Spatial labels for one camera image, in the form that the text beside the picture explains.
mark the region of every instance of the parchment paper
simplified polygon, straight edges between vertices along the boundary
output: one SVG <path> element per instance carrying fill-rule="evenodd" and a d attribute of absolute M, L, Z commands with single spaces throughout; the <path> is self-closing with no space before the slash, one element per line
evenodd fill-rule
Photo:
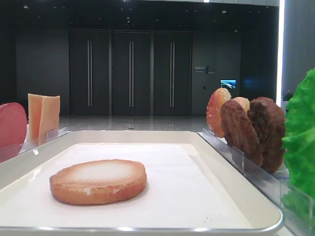
<path fill-rule="evenodd" d="M 104 206 L 70 206 L 53 199 L 51 175 L 101 159 L 143 163 L 148 176 L 145 191 Z M 1 201 L 5 194 L 12 196 Z M 181 145 L 79 144 L 0 192 L 0 226 L 249 228 L 220 194 Z"/>

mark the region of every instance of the yellow cheese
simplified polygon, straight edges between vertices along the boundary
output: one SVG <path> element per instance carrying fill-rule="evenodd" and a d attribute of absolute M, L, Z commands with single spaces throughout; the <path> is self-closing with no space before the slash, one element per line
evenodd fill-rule
<path fill-rule="evenodd" d="M 47 141 L 47 133 L 59 130 L 60 96 L 49 97 L 29 94 L 30 140 Z"/>

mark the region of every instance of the light strip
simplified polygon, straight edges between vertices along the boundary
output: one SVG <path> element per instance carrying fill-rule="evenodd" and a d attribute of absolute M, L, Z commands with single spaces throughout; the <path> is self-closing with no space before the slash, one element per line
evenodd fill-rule
<path fill-rule="evenodd" d="M 282 96 L 282 68 L 284 55 L 284 7 L 285 0 L 280 0 L 279 5 L 279 36 L 278 36 L 278 71 L 277 71 L 277 95 L 276 103 L 281 106 Z"/>

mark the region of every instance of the dark door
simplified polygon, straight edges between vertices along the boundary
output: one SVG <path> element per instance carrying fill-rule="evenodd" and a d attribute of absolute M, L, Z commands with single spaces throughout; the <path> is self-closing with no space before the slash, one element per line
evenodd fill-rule
<path fill-rule="evenodd" d="M 113 33 L 113 115 L 150 114 L 150 34 Z"/>
<path fill-rule="evenodd" d="M 190 115 L 191 34 L 155 33 L 154 115 Z"/>
<path fill-rule="evenodd" d="M 72 115 L 108 115 L 108 33 L 70 32 Z"/>

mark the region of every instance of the metal door handle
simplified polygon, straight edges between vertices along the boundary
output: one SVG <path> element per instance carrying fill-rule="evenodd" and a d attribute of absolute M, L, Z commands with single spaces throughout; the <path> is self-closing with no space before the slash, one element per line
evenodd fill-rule
<path fill-rule="evenodd" d="M 90 40 L 90 107 L 93 106 L 93 41 Z"/>
<path fill-rule="evenodd" d="M 132 91 L 132 105 L 131 107 L 133 107 L 133 102 L 134 102 L 134 50 L 133 50 L 133 41 L 131 43 L 131 51 L 132 51 L 132 81 L 131 81 L 131 91 Z"/>
<path fill-rule="evenodd" d="M 91 107 L 91 68 L 90 68 L 91 48 L 88 40 L 88 107 Z"/>
<path fill-rule="evenodd" d="M 131 41 L 129 41 L 129 107 L 131 107 Z"/>
<path fill-rule="evenodd" d="M 171 42 L 171 53 L 170 53 L 170 66 L 169 66 L 169 107 L 172 107 L 172 77 L 173 77 L 173 42 Z"/>
<path fill-rule="evenodd" d="M 174 107 L 174 94 L 175 94 L 175 42 L 173 42 L 173 82 L 172 82 L 172 107 Z"/>

